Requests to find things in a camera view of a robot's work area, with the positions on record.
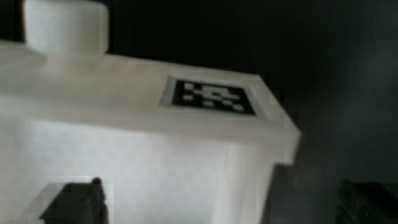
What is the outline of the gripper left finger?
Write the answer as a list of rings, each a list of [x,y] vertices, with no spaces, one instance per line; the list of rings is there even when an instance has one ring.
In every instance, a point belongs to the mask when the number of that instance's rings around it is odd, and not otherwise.
[[[109,224],[102,179],[90,183],[68,183],[45,209],[45,224]]]

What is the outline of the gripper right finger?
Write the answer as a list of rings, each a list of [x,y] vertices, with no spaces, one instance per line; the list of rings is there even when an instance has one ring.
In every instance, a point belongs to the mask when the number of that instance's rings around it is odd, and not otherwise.
[[[342,182],[337,224],[398,224],[398,183]]]

